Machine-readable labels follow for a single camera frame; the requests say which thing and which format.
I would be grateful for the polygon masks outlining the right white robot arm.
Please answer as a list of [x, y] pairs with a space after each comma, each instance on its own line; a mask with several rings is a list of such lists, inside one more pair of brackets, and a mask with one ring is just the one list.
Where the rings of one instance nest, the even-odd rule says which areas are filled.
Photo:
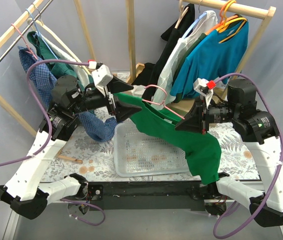
[[227, 100], [211, 101], [214, 81], [198, 78], [194, 90], [199, 93], [188, 114], [175, 129], [205, 134], [210, 124], [232, 123], [251, 153], [258, 174], [270, 194], [250, 188], [230, 176], [221, 176], [208, 185], [208, 194], [223, 195], [245, 206], [261, 227], [283, 225], [283, 160], [281, 137], [274, 117], [257, 108], [256, 86], [247, 79], [235, 79], [227, 86]]

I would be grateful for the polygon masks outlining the bright green t shirt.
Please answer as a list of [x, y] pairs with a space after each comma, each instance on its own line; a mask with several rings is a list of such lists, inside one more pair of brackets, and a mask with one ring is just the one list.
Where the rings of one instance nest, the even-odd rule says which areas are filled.
[[219, 180], [222, 150], [219, 141], [213, 135], [177, 131], [175, 126], [181, 119], [169, 110], [157, 110], [141, 98], [128, 94], [116, 93], [115, 96], [124, 103], [142, 108], [130, 117], [139, 132], [163, 139], [185, 152], [192, 176], [200, 176], [204, 185]]

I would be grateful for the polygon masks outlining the teal blue t shirt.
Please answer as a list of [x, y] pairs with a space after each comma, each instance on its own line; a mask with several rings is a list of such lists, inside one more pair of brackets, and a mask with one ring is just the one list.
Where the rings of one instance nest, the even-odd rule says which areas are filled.
[[197, 78], [215, 80], [237, 69], [248, 45], [249, 23], [238, 21], [223, 32], [212, 31], [186, 58], [170, 95], [194, 96]]

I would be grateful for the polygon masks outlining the white plastic basket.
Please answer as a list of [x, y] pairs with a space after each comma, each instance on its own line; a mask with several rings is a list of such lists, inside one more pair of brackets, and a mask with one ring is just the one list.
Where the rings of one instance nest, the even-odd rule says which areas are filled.
[[185, 152], [158, 137], [139, 132], [132, 121], [118, 124], [113, 160], [120, 177], [179, 174], [189, 171]]

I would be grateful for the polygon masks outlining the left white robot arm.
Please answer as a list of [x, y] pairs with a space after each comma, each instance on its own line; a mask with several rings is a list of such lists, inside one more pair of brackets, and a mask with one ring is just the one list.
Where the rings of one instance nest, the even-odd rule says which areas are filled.
[[97, 77], [84, 91], [73, 76], [60, 77], [51, 91], [52, 101], [33, 147], [13, 177], [0, 185], [0, 201], [17, 214], [33, 220], [57, 200], [86, 198], [88, 181], [77, 173], [51, 183], [40, 183], [41, 178], [79, 125], [77, 114], [107, 107], [109, 114], [122, 122], [141, 111], [140, 107], [124, 103], [116, 96], [133, 88], [112, 74]]

